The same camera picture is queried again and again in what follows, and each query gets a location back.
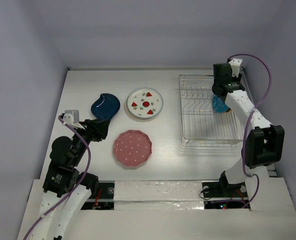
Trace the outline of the dark blue leaf-shaped plate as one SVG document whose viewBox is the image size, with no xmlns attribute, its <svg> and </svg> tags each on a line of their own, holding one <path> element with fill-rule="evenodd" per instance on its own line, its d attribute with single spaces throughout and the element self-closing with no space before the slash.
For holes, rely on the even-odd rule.
<svg viewBox="0 0 296 240">
<path fill-rule="evenodd" d="M 97 119 L 112 120 L 120 110 L 120 101 L 113 94 L 102 93 L 90 110 Z"/>
</svg>

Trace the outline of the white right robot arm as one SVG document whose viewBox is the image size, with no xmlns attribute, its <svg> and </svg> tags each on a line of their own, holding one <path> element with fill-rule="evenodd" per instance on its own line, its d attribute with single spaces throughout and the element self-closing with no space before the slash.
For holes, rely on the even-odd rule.
<svg viewBox="0 0 296 240">
<path fill-rule="evenodd" d="M 245 128 L 240 160 L 219 178 L 218 191 L 223 196 L 231 195 L 246 178 L 257 177 L 258 170 L 280 161 L 285 138 L 284 128 L 267 120 L 250 100 L 241 83 L 241 63 L 233 58 L 213 65 L 213 93 Z"/>
</svg>

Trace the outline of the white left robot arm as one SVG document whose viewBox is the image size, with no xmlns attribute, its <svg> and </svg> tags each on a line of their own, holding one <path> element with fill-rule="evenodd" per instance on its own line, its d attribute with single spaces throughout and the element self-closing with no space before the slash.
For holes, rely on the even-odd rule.
<svg viewBox="0 0 296 240">
<path fill-rule="evenodd" d="M 65 239 L 86 200 L 99 194 L 98 176 L 87 169 L 80 172 L 76 167 L 85 153 L 88 154 L 86 168 L 90 167 L 89 145 L 107 137 L 110 120 L 74 122 L 67 113 L 58 119 L 74 135 L 58 137 L 52 143 L 39 217 L 24 237 L 26 240 Z"/>
</svg>

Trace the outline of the white watermelon pattern plate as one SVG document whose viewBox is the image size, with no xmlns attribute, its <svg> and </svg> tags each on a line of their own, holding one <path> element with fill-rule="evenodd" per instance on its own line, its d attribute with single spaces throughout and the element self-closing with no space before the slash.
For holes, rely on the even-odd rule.
<svg viewBox="0 0 296 240">
<path fill-rule="evenodd" d="M 128 114 L 138 120 L 149 120 L 162 110 L 164 101 L 161 94 L 152 88 L 134 90 L 125 102 Z"/>
</svg>

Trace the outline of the blue polka dot plate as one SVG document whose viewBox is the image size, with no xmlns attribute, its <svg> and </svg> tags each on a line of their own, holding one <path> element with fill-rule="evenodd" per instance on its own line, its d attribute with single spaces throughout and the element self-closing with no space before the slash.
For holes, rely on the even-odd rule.
<svg viewBox="0 0 296 240">
<path fill-rule="evenodd" d="M 213 95 L 212 108 L 216 113 L 226 113 L 230 111 L 230 108 L 217 95 Z"/>
</svg>

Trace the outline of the pink polka dot plate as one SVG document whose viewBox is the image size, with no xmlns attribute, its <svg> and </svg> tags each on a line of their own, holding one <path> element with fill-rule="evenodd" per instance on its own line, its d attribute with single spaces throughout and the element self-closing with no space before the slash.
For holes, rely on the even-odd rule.
<svg viewBox="0 0 296 240">
<path fill-rule="evenodd" d="M 140 130 L 127 130 L 113 143 L 113 155 L 124 167 L 136 168 L 146 163 L 152 154 L 152 142 Z"/>
</svg>

